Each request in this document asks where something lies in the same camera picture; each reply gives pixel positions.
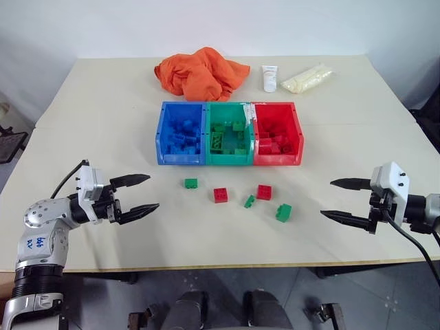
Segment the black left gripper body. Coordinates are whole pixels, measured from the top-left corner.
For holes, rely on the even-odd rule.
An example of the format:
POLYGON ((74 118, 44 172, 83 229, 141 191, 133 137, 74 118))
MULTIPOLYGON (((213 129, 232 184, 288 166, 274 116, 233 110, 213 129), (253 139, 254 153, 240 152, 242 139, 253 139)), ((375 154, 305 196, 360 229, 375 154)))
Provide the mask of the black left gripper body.
POLYGON ((107 219, 110 223, 119 223, 122 216, 120 200, 115 198, 117 188, 113 184, 106 185, 100 198, 94 202, 93 211, 99 221, 107 219))

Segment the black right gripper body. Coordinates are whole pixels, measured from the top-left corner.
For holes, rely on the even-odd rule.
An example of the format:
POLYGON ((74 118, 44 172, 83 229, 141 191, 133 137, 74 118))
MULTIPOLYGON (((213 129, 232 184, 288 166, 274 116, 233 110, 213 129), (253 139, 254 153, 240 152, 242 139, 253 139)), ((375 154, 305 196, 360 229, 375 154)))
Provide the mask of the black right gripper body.
POLYGON ((387 211, 389 217, 394 219, 396 212, 396 203, 393 200, 394 194, 391 190, 385 190, 382 195, 376 192, 372 192, 369 205, 370 210, 368 214, 368 232, 370 234, 375 234, 377 229, 377 224, 379 222, 388 223, 387 218, 383 215, 383 212, 387 211))

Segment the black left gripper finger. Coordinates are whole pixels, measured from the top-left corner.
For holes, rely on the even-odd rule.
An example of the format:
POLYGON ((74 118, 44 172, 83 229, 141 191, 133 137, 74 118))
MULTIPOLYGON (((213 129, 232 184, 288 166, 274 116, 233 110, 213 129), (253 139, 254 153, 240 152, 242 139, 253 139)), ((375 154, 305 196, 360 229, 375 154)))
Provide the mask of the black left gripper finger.
POLYGON ((117 190, 121 187, 130 187, 141 184, 146 180, 150 179, 150 175, 145 174, 130 174, 123 175, 121 177, 112 178, 109 180, 110 186, 112 190, 117 190))
POLYGON ((122 213, 118 218, 118 223, 120 225, 124 225, 133 221, 137 221, 150 213, 154 212, 157 208, 159 208, 158 203, 145 204, 135 208, 130 209, 128 212, 122 213))

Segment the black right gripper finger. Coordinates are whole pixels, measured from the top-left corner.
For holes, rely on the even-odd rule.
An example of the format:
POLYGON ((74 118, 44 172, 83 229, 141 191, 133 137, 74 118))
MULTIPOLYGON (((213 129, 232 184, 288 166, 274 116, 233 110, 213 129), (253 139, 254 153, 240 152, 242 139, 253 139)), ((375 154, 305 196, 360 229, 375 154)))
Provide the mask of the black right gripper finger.
POLYGON ((320 214, 346 226, 360 228, 367 232, 374 231, 374 223, 370 219, 353 216, 348 212, 338 210, 321 210, 320 214))
POLYGON ((342 178, 330 182, 331 185, 348 190, 370 190, 371 181, 362 178, 342 178))

